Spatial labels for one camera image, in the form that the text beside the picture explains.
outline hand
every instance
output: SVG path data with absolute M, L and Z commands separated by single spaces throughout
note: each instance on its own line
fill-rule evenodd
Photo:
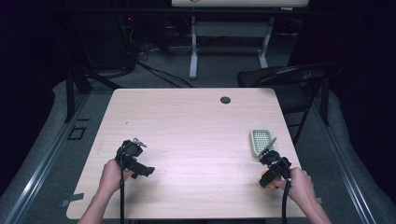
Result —
M 286 180 L 275 179 L 272 185 L 285 189 Z M 311 176 L 300 168 L 291 169 L 289 197 L 294 200 L 311 223 L 332 223 L 315 196 Z
M 124 180 L 134 172 L 130 170 L 123 171 Z M 79 220 L 79 224 L 84 223 L 102 223 L 103 215 L 106 211 L 111 196 L 120 188 L 121 170 L 115 160 L 108 161 L 102 171 L 99 187 L 96 194 L 92 197 L 90 205 L 84 215 Z
M 286 180 L 275 179 L 271 184 L 278 188 L 285 189 Z M 316 201 L 314 184 L 311 181 L 311 176 L 309 176 L 305 170 L 300 168 L 291 169 L 291 185 L 289 197 L 297 204 Z
M 126 180 L 133 174 L 130 170 L 123 171 L 123 178 Z M 99 182 L 98 192 L 103 192 L 112 195 L 120 188 L 120 167 L 117 162 L 113 159 L 108 161 L 102 172 L 102 176 Z

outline dark background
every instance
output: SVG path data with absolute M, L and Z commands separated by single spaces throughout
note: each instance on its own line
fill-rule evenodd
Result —
M 111 7 L 105 0 L 92 2 Z M 169 1 L 152 3 L 169 6 Z M 98 16 L 68 21 L 44 13 L 41 6 L 46 4 L 79 2 L 17 0 L 6 1 L 0 8 L 1 194 L 49 115 L 54 100 L 51 89 L 65 80 L 71 65 L 133 66 L 134 55 L 120 41 L 117 20 Z M 396 159 L 396 3 L 312 0 L 309 9 L 345 14 L 339 20 L 304 20 L 289 64 L 338 61 L 344 65 L 343 74 L 332 80 L 331 87 L 340 99 L 351 144 L 378 186 L 396 202 L 392 167 Z M 161 28 L 163 23 L 158 18 L 146 22 L 142 25 L 146 37 L 166 48 L 163 38 L 153 38 L 160 35 L 150 33 L 152 26 Z

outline black cable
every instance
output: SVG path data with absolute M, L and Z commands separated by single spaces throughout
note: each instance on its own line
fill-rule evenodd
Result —
M 148 66 L 148 65 L 145 65 L 145 64 L 143 64 L 143 63 L 141 63 L 141 62 L 137 62 L 137 64 L 139 64 L 141 67 L 143 67 L 143 68 L 145 68 L 146 70 L 148 70 L 148 71 L 149 71 L 151 74 L 153 74 L 154 76 L 159 77 L 159 78 L 161 78 L 162 80 L 168 82 L 172 87 L 182 88 L 180 85 L 178 85 L 178 84 L 176 84 L 175 82 L 169 80 L 169 79 L 166 78 L 165 76 L 171 77 L 171 78 L 175 79 L 176 81 L 178 81 L 178 82 L 180 82 L 180 83 L 182 83 L 182 84 L 184 84 L 184 85 L 187 85 L 187 86 L 190 87 L 190 88 L 194 88 L 194 86 L 192 86 L 188 81 L 184 80 L 184 79 L 181 78 L 181 77 L 177 77 L 177 76 L 175 76 L 175 75 L 166 73 L 166 72 L 164 72 L 164 71 L 161 71 L 161 70 L 152 68 L 152 67 L 150 67 L 150 66 Z
M 121 156 L 120 156 L 120 169 L 121 169 L 121 179 L 120 179 L 120 223 L 123 224 L 124 220 L 125 220 L 125 215 L 124 215 L 124 199 L 125 199 L 124 190 L 125 190 L 125 184 L 124 184 L 124 178 L 123 178 L 123 170 L 124 170 L 123 151 L 121 152 Z
M 283 197 L 282 197 L 282 224 L 287 224 L 288 220 L 286 218 L 286 205 L 289 196 L 289 189 L 291 187 L 291 171 L 285 160 L 283 160 L 283 158 L 281 157 L 279 158 L 284 164 L 286 164 L 286 167 L 288 168 L 288 171 L 285 173 L 286 176 L 284 176 L 286 179 L 286 186 L 283 191 Z
M 111 75 L 101 75 L 101 77 L 105 77 L 107 79 L 112 79 L 116 77 L 125 77 L 126 75 L 130 74 L 133 70 L 131 68 L 123 68 L 122 71 L 118 73 L 111 74 Z

